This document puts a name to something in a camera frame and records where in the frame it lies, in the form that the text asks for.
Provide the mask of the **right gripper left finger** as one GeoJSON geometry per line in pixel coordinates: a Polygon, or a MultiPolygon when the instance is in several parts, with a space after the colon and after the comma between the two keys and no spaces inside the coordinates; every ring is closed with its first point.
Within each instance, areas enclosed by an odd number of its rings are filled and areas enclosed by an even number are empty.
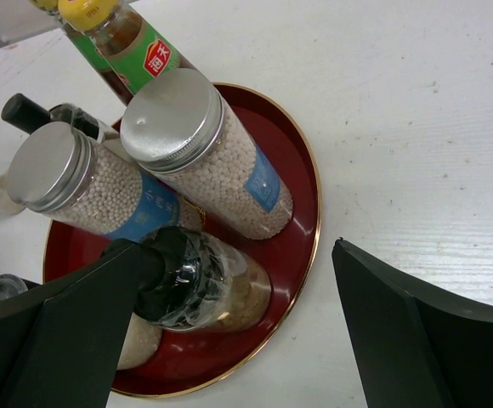
{"type": "Polygon", "coordinates": [[[158,251],[127,240],[97,261],[0,302],[0,407],[104,407],[138,292],[158,251]]]}

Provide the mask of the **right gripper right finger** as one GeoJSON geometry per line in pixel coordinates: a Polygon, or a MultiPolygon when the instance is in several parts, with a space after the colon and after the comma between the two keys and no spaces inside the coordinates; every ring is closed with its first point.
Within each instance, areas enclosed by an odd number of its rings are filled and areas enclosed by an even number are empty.
{"type": "Polygon", "coordinates": [[[493,407],[492,305],[344,239],[331,257],[368,406],[493,407]]]}

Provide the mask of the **black cap spice jar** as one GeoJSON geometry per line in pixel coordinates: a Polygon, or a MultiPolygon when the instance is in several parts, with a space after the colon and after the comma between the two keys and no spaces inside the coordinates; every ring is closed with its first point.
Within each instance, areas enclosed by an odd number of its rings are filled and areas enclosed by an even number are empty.
{"type": "Polygon", "coordinates": [[[165,271],[143,285],[134,313],[170,332],[240,332],[269,307],[272,285],[253,258],[206,232],[162,227],[142,245],[162,256],[165,271]]]}

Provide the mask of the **blue label peppercorn jar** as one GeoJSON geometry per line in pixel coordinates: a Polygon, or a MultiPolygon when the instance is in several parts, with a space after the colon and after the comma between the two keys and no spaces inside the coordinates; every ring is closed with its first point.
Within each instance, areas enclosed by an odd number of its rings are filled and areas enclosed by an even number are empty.
{"type": "Polygon", "coordinates": [[[34,213],[109,240],[204,222],[165,184],[64,122],[40,127],[17,150],[7,192],[34,213]]]}

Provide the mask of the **black pump jar white powder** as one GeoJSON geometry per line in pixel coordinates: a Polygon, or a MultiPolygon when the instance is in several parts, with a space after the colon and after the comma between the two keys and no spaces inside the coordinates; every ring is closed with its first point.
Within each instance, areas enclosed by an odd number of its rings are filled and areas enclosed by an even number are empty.
{"type": "Polygon", "coordinates": [[[65,122],[100,144],[119,139],[114,128],[73,104],[59,104],[46,110],[22,93],[8,99],[1,111],[1,119],[28,134],[50,122],[65,122]]]}

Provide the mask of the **blue label jar silver lid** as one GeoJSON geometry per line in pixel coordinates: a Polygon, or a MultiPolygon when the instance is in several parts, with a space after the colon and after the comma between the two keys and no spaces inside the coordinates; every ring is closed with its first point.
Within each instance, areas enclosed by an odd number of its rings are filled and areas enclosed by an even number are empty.
{"type": "Polygon", "coordinates": [[[146,83],[120,135],[142,168],[246,238],[269,239],[292,219],[290,190],[199,71],[179,68],[146,83]]]}

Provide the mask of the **sauce bottle yellow cap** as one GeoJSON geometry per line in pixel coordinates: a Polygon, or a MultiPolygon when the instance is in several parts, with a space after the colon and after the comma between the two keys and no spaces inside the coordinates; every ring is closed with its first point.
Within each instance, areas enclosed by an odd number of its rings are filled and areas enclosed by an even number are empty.
{"type": "Polygon", "coordinates": [[[123,1],[59,1],[58,9],[61,17],[90,39],[131,94],[164,72],[194,67],[123,1]]]}
{"type": "Polygon", "coordinates": [[[120,77],[114,72],[106,59],[100,55],[91,40],[81,32],[77,31],[72,25],[61,17],[58,10],[58,1],[30,0],[30,3],[37,9],[43,11],[58,24],[59,28],[65,33],[66,37],[71,41],[84,59],[97,71],[99,76],[111,88],[117,98],[124,105],[127,105],[133,95],[124,85],[120,77]]]}

